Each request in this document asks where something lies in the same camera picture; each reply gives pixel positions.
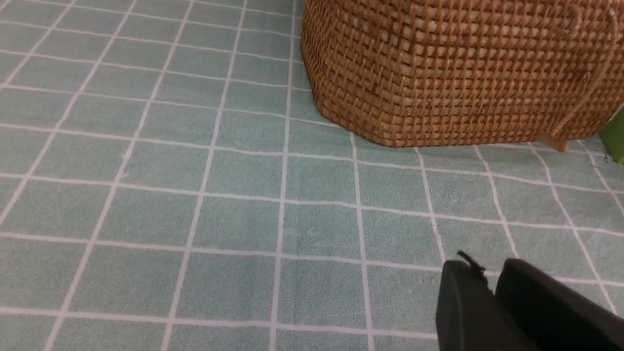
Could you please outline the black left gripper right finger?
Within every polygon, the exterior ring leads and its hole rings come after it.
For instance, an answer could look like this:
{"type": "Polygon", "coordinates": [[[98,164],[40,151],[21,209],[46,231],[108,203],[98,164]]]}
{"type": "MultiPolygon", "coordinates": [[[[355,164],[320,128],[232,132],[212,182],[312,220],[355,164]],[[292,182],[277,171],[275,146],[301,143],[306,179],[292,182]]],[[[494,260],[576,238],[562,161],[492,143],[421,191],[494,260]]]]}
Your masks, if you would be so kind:
{"type": "Polygon", "coordinates": [[[519,258],[506,260],[495,297],[541,351],[621,351],[623,320],[519,258]]]}

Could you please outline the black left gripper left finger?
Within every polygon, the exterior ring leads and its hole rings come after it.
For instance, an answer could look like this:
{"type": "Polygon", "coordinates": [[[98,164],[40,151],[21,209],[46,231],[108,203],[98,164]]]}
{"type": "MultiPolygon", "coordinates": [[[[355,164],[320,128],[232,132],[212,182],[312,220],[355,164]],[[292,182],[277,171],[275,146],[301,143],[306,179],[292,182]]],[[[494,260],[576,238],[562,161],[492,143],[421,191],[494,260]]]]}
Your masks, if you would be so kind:
{"type": "Polygon", "coordinates": [[[532,344],[489,289],[485,268],[464,251],[443,264],[435,328],[441,351],[530,351],[532,344]]]}

